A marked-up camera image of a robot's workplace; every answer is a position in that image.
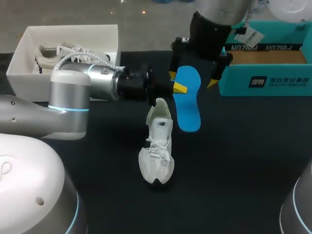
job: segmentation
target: sticker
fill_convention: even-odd
[[[251,27],[247,27],[245,35],[238,34],[235,36],[235,39],[241,43],[254,48],[262,39],[264,35]]]
[[[267,77],[252,77],[249,83],[249,88],[263,88]]]
[[[272,77],[270,78],[269,87],[305,87],[310,78],[303,77]]]
[[[302,44],[258,44],[254,48],[251,48],[242,43],[229,43],[225,44],[225,50],[235,51],[235,50],[244,50],[244,51],[269,51],[269,50],[300,50]]]

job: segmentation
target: white sneaker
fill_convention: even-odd
[[[46,48],[42,45],[40,45],[36,50],[35,60],[37,62],[37,65],[39,66],[39,73],[46,73],[43,72],[43,69],[46,70],[53,70],[55,65],[66,55],[72,54],[74,52],[90,52],[92,54],[96,54],[98,56],[101,56],[102,59],[109,62],[110,57],[103,53],[94,53],[89,51],[88,49],[83,49],[79,45],[71,45],[68,43],[63,43],[62,45],[59,45],[55,48]],[[102,64],[97,60],[92,59],[89,56],[76,56],[71,58],[71,61],[77,62],[85,62],[85,63],[92,63],[92,64]]]
[[[173,121],[164,99],[156,99],[156,106],[151,107],[147,115],[146,125],[150,135],[138,155],[140,170],[150,184],[165,184],[174,171],[175,161],[171,157]]]

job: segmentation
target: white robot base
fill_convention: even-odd
[[[87,232],[82,200],[58,154],[37,139],[0,134],[0,233]]]

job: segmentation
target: floor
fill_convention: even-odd
[[[178,1],[0,0],[0,53],[13,52],[27,26],[74,24],[118,24],[122,51],[169,50],[177,36],[189,35],[194,12],[194,3]]]

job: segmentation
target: label tag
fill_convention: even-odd
[[[235,39],[241,43],[254,48],[262,39],[264,35],[251,27],[247,27],[245,35],[238,34],[235,36]]]
[[[249,88],[263,88],[267,77],[252,77],[249,82]]]

